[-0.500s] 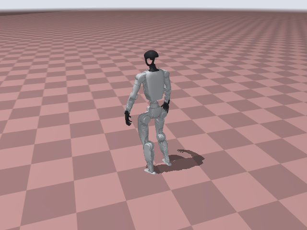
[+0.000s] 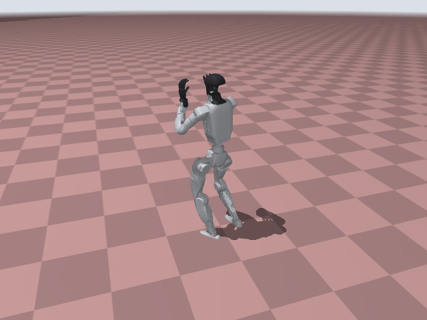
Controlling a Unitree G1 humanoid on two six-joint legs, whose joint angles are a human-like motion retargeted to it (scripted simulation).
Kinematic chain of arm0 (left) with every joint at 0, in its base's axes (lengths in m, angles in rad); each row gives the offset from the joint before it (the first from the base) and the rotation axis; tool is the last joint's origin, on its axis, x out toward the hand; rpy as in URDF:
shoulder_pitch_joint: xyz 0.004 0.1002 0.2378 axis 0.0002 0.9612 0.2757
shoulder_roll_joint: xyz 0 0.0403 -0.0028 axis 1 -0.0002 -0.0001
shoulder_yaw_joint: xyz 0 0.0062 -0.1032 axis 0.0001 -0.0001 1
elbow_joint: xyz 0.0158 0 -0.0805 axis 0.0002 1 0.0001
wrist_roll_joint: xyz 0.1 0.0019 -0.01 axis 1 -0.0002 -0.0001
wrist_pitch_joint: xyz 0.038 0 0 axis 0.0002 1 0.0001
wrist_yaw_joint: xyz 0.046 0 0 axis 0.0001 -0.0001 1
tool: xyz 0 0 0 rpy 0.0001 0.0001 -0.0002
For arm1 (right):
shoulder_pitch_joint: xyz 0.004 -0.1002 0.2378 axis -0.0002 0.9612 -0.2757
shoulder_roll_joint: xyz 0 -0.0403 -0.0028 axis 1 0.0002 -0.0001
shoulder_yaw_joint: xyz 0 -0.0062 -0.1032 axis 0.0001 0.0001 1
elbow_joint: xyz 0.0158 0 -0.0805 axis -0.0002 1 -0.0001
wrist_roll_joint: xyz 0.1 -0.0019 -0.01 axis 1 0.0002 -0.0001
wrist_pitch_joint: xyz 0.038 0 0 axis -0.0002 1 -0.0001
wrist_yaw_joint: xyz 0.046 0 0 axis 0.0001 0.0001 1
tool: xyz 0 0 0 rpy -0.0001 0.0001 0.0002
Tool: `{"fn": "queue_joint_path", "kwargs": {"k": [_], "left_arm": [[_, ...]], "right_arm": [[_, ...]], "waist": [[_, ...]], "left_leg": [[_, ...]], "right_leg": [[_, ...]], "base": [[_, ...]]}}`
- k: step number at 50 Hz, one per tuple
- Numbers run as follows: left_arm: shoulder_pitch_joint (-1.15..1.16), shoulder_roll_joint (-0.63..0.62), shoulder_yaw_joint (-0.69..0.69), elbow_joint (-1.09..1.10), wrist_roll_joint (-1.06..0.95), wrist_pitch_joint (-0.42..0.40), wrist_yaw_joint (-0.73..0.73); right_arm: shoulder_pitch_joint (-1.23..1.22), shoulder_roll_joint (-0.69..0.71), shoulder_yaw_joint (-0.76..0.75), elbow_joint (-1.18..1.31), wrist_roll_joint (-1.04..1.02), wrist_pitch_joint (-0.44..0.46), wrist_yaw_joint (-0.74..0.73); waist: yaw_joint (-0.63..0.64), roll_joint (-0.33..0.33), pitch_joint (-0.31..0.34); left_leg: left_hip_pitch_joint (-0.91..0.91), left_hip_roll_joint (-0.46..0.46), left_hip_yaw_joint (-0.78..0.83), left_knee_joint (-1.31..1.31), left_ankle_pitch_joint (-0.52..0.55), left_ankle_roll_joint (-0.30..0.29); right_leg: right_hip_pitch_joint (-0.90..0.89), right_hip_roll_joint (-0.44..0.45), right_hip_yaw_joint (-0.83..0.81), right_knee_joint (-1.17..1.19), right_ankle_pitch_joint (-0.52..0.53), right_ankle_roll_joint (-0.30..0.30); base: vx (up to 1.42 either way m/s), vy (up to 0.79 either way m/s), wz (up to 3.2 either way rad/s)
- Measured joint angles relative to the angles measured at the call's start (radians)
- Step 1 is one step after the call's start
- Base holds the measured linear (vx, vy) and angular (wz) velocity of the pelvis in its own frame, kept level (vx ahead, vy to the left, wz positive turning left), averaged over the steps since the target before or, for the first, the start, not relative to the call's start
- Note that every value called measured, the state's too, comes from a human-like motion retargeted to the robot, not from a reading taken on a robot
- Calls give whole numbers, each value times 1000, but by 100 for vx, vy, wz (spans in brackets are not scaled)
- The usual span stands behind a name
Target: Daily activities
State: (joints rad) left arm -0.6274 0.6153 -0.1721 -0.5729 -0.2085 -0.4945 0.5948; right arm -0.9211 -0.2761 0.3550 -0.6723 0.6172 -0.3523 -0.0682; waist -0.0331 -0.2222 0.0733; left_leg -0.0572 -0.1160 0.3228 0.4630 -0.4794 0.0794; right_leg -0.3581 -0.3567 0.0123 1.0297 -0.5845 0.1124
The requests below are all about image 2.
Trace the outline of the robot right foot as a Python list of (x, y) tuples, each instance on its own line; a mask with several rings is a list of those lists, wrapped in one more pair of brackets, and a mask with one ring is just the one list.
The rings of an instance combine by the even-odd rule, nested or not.
[(239, 218), (237, 218), (237, 217), (236, 217), (236, 220), (234, 221), (234, 220), (232, 219), (232, 216), (231, 216), (230, 214), (225, 215), (225, 218), (226, 218), (229, 222), (233, 223), (236, 227), (242, 227), (242, 221), (241, 221)]

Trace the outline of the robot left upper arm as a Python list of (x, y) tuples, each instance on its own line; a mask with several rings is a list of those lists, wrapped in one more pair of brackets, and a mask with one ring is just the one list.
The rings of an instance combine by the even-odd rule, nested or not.
[(184, 121), (183, 124), (181, 124), (181, 129), (178, 132), (175, 132), (180, 135), (184, 135), (187, 130), (192, 128), (198, 121), (204, 120), (207, 117), (208, 113), (209, 109), (207, 108), (207, 106), (196, 107), (193, 110), (192, 114)]

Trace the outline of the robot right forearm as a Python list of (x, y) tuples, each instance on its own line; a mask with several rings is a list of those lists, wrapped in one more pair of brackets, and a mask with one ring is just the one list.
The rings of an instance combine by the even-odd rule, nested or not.
[[(210, 93), (213, 93), (214, 91), (210, 91)], [(208, 94), (207, 94), (208, 95)], [(212, 96), (211, 95), (208, 95), (207, 96), (207, 100), (210, 102), (211, 100), (212, 100)]]

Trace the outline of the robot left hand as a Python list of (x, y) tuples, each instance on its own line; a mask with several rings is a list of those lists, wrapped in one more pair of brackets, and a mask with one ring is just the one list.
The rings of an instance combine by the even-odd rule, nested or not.
[[(186, 81), (185, 81), (185, 80), (186, 80)], [(179, 82), (179, 96), (180, 96), (179, 101), (183, 102), (183, 106), (184, 106), (184, 107), (187, 107), (187, 106), (188, 106), (187, 98), (185, 98), (185, 97), (186, 97), (186, 92), (187, 92), (187, 90), (189, 89), (189, 86), (185, 89), (185, 84), (186, 84), (188, 81), (189, 81), (189, 80), (187, 80), (187, 79), (182, 79), (182, 80)]]

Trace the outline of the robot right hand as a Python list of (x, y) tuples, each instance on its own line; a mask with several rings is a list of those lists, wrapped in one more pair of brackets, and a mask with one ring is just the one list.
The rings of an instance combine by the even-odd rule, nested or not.
[[(209, 73), (209, 75), (211, 75), (210, 73)], [(206, 74), (206, 76), (207, 76), (207, 74)], [(203, 80), (205, 79), (205, 76), (203, 75)], [(215, 89), (214, 89), (214, 87), (213, 86), (209, 86), (209, 91), (214, 91)], [(207, 90), (206, 90), (206, 93), (207, 93)], [(208, 95), (207, 95), (208, 96)]]

